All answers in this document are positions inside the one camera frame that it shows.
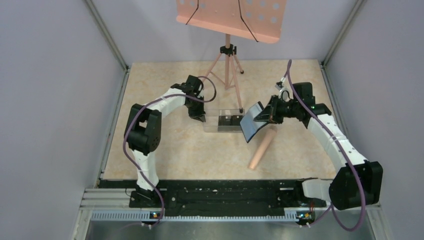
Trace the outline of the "pink toy microphone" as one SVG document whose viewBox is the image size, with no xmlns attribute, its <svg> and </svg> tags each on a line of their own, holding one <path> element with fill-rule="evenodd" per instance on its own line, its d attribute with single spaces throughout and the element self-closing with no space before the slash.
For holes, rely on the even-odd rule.
<svg viewBox="0 0 424 240">
<path fill-rule="evenodd" d="M 265 152 L 267 151 L 268 147 L 270 146 L 273 139 L 276 137 L 278 130 L 275 127 L 269 128 L 266 130 L 265 135 L 260 142 L 258 148 L 256 149 L 253 157 L 251 158 L 248 168 L 250 170 L 255 170 L 260 163 L 261 159 L 263 158 Z"/>
</svg>

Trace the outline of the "black leather card holder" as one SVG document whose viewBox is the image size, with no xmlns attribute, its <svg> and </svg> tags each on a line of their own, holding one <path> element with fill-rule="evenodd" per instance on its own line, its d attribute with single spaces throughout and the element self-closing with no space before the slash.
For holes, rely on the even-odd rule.
<svg viewBox="0 0 424 240">
<path fill-rule="evenodd" d="M 263 104 L 258 101 L 251 106 L 240 121 L 241 131 L 245 141 L 249 143 L 256 133 L 269 123 L 265 121 L 255 121 L 255 118 L 264 110 Z"/>
</svg>

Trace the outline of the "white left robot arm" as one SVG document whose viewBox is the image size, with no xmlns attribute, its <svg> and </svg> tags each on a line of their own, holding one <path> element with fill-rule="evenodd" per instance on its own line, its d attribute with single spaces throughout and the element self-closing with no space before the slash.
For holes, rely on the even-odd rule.
<svg viewBox="0 0 424 240">
<path fill-rule="evenodd" d="M 206 121 L 203 81 L 193 75 L 186 82 L 173 84 L 164 94 L 144 105 L 134 104 L 129 112 L 124 132 L 123 150 L 130 149 L 128 159 L 137 169 L 135 192 L 149 207 L 160 202 L 157 191 L 156 150 L 161 142 L 162 120 L 174 110 L 185 106 L 188 116 Z"/>
</svg>

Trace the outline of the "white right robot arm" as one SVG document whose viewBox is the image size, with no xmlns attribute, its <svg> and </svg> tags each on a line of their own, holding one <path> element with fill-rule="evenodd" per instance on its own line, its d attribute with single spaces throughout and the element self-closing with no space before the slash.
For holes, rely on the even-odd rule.
<svg viewBox="0 0 424 240">
<path fill-rule="evenodd" d="M 332 180 L 305 178 L 293 192 L 299 206 L 307 206 L 313 199 L 331 202 L 338 210 L 362 205 L 374 205 L 380 200 L 383 167 L 378 161 L 369 161 L 358 152 L 339 129 L 330 109 L 316 103 L 310 82 L 293 84 L 292 99 L 272 95 L 263 105 L 253 108 L 254 131 L 268 124 L 282 124 L 285 118 L 299 120 L 310 131 L 331 160 L 336 176 Z"/>
</svg>

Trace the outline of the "black VIP card right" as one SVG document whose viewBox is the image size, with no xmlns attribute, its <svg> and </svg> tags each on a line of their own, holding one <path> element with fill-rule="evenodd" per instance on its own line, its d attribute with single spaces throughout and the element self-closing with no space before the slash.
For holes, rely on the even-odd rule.
<svg viewBox="0 0 424 240">
<path fill-rule="evenodd" d="M 241 120 L 243 119 L 243 115 L 232 115 L 231 116 L 231 126 L 240 127 Z"/>
</svg>

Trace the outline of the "clear acrylic tray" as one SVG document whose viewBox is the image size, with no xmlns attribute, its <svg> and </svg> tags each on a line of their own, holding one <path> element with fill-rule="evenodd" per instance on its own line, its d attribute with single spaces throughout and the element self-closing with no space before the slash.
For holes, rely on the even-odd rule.
<svg viewBox="0 0 424 240">
<path fill-rule="evenodd" d="M 240 109 L 206 109 L 203 130 L 206 133 L 241 133 L 241 120 L 245 115 Z"/>
</svg>

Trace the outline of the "pink music stand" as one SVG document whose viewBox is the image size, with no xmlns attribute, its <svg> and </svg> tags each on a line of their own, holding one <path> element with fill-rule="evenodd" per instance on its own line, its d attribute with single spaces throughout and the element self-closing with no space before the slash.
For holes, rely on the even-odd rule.
<svg viewBox="0 0 424 240">
<path fill-rule="evenodd" d="M 232 37 L 253 40 L 257 43 L 275 44 L 282 34 L 285 0 L 178 0 L 176 21 L 185 25 L 211 30 L 225 35 L 225 44 L 206 71 L 205 76 L 216 76 L 213 69 L 224 57 L 225 89 L 234 88 L 237 110 L 244 112 L 237 73 L 244 69 L 237 56 L 237 46 Z"/>
</svg>

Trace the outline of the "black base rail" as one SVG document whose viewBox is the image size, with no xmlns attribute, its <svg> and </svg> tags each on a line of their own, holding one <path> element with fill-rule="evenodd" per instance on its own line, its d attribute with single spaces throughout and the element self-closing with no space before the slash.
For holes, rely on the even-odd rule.
<svg viewBox="0 0 424 240">
<path fill-rule="evenodd" d="M 131 208 L 164 208 L 166 217 L 282 217 L 290 208 L 316 210 L 328 203 L 307 198 L 299 179 L 160 180 L 142 190 L 136 180 L 101 180 L 100 189 L 127 189 Z"/>
</svg>

